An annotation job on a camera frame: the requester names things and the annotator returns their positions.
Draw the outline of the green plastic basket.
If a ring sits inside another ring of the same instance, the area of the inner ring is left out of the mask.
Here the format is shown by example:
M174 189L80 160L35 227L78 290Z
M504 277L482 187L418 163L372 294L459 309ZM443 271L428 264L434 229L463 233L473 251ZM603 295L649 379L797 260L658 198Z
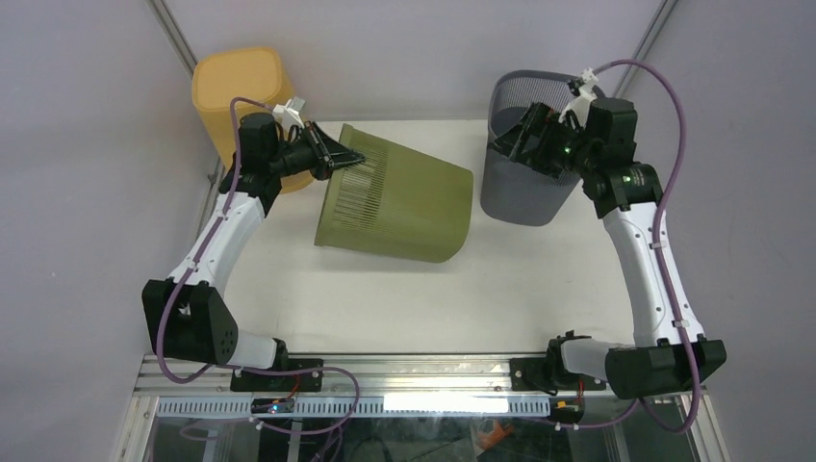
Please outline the green plastic basket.
M471 226L470 170L349 124L340 142L366 160L328 180L316 246L435 264L459 252Z

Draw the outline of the yellow plastic basket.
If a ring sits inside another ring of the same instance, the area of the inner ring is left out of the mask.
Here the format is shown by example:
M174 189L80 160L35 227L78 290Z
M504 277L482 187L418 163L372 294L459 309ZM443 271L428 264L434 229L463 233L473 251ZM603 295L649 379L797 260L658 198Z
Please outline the yellow plastic basket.
M212 54L195 67L191 100L225 169L236 149L231 102L244 97L271 108L295 97L293 85L279 53L266 46L233 49Z

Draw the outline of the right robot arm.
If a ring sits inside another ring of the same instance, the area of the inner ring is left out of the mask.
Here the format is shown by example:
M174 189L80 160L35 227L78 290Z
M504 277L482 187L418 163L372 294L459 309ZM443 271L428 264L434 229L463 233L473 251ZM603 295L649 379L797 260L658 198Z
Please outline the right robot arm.
M727 359L723 341L707 339L678 281L660 210L666 196L656 170L634 158L637 121L625 99L596 99L585 117L536 102L489 142L515 164L580 177L625 279L633 344L573 332L551 340L540 373L551 394L583 377L607 383L622 399L698 391Z

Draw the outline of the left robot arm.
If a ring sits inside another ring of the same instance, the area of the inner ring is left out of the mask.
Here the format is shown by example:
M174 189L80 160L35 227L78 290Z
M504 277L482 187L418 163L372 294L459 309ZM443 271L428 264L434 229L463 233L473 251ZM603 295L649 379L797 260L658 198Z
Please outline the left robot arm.
M153 351L171 381L184 384L198 377L172 373L167 362L177 359L205 369L250 369L265 390L277 391L290 377L289 364L277 357L285 345L239 327L223 297L227 282L281 193L283 178L305 172L326 180L366 157L311 121L285 129L273 115L254 113L234 128L233 165L219 184L204 230L169 276L146 282L141 300Z

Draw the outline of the grey plastic basket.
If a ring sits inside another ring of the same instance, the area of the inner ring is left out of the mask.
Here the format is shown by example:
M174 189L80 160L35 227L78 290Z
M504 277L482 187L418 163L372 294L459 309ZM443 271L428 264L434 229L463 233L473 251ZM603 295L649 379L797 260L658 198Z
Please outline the grey plastic basket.
M513 127L533 103L550 106L550 120L559 121L574 99L568 83L577 75L522 69L500 77L490 98L487 144ZM595 92L598 97L604 95L598 84ZM545 175L535 167L512 163L486 146L480 205L500 221L544 226L554 219L577 182L576 173Z

